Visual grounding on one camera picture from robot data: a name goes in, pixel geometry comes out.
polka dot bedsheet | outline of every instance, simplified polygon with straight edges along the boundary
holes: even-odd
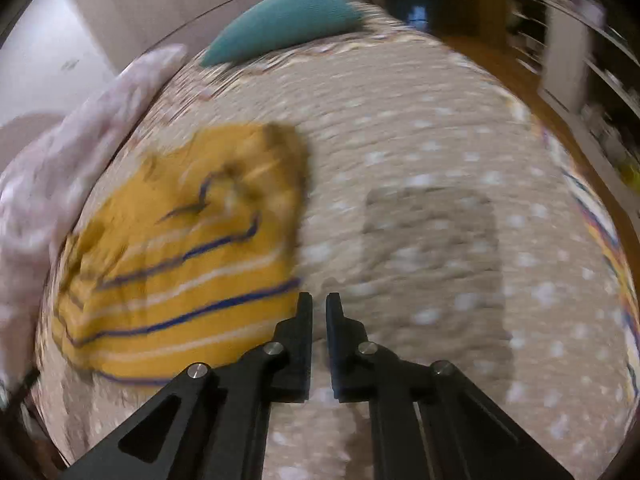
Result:
[[[271,415],[265,479],[371,479],[366,405],[330,389],[324,297],[402,358],[449,359],[577,479],[622,443],[637,397],[638,307],[602,202],[559,141],[438,40],[357,4],[364,30],[246,65],[181,70],[98,181],[76,229],[204,124],[284,121],[312,151],[298,272],[315,299],[312,392]],[[36,405],[78,459],[153,392],[78,373],[38,330]]]

blanket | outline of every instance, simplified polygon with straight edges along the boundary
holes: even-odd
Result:
[[[11,389],[33,359],[49,269],[94,183],[186,48],[141,56],[110,85],[27,146],[0,176],[0,381]]]
[[[67,239],[53,337],[79,368],[163,384],[236,361],[295,314],[306,180],[293,127],[204,128],[151,153]]]

yellow cloth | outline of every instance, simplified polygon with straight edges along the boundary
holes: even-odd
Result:
[[[52,333],[77,367],[163,383],[228,364],[294,314],[306,149],[279,124],[152,154],[67,239]]]

white stripe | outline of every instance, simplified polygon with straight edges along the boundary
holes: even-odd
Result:
[[[158,348],[156,350],[146,350],[143,352],[129,352],[129,353],[110,352],[108,350],[102,350],[102,351],[92,352],[89,358],[100,358],[104,360],[119,361],[119,362],[132,362],[132,361],[143,361],[146,359],[153,359],[156,357],[165,356],[169,354],[186,352],[187,350],[192,350],[200,346],[210,345],[212,343],[220,343],[223,341],[228,341],[230,339],[236,339],[239,337],[248,337],[251,335],[258,334],[260,332],[266,332],[269,329],[273,330],[276,324],[279,321],[282,321],[283,319],[285,318],[279,317],[276,319],[268,319],[266,321],[261,321],[260,323],[254,323],[248,326],[243,326],[242,328],[232,330],[231,332],[212,335],[209,337],[205,337],[203,339],[197,339],[196,341],[181,343],[179,345],[165,346],[164,348]]]
[[[128,247],[127,250],[124,251],[124,254],[122,255],[120,261],[123,262],[127,258],[136,256],[137,254],[148,251],[149,249],[160,247],[165,243],[175,242],[176,240],[179,240],[180,238],[183,238],[186,235],[191,234],[196,229],[200,229],[201,227],[204,227],[206,225],[212,225],[217,222],[228,219],[231,216],[231,210],[233,209],[235,201],[236,201],[236,198],[230,194],[225,199],[225,210],[222,212],[222,214],[209,216],[195,223],[191,227],[174,229],[173,231],[169,231],[168,233],[160,235],[156,238],[152,238],[151,240],[146,240],[141,244],[132,245]]]
[[[213,278],[217,278],[219,276],[230,276],[232,274],[240,274],[242,272],[247,272],[248,270],[254,270],[254,269],[259,269],[261,267],[266,267],[270,263],[274,262],[283,253],[284,247],[285,245],[283,243],[283,244],[280,244],[278,247],[276,247],[274,251],[271,251],[271,253],[267,254],[266,256],[255,258],[248,262],[241,262],[239,264],[231,265],[228,267],[220,267],[219,269],[214,269],[211,272],[202,274],[201,276],[198,276],[193,280],[190,280],[185,283],[181,283],[180,285],[178,285],[177,287],[169,291],[159,292],[158,294],[152,294],[150,296],[147,296],[146,298],[141,298],[139,300],[127,301],[127,303],[120,303],[120,304],[106,306],[100,310],[97,310],[96,312],[91,312],[90,314],[86,314],[85,316],[82,316],[82,319],[80,320],[81,323],[79,325],[73,325],[73,323],[71,323],[70,325],[71,327],[73,327],[73,329],[77,330],[78,327],[81,327],[82,325],[94,319],[99,319],[101,317],[109,316],[111,314],[119,314],[119,313],[124,314],[124,313],[134,312],[136,310],[143,310],[152,305],[162,303],[164,301],[168,301],[172,298],[175,298],[176,296],[179,296],[180,294],[182,294],[187,290],[190,290],[192,288],[202,285],[203,283],[208,282],[209,280],[212,280]]]
[[[571,193],[577,196],[587,209],[593,213],[609,236],[613,240],[618,240],[618,234],[616,233],[616,228],[613,225],[611,217],[603,211],[602,206],[598,204],[598,202],[596,202],[587,192],[585,192],[585,190],[580,188],[573,179],[567,176],[564,179],[567,182]]]

pink fabric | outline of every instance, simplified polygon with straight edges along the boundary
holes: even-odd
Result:
[[[50,267],[98,177],[151,99],[186,61],[172,45],[132,62],[102,93],[27,146],[0,175],[0,381],[33,357]]]

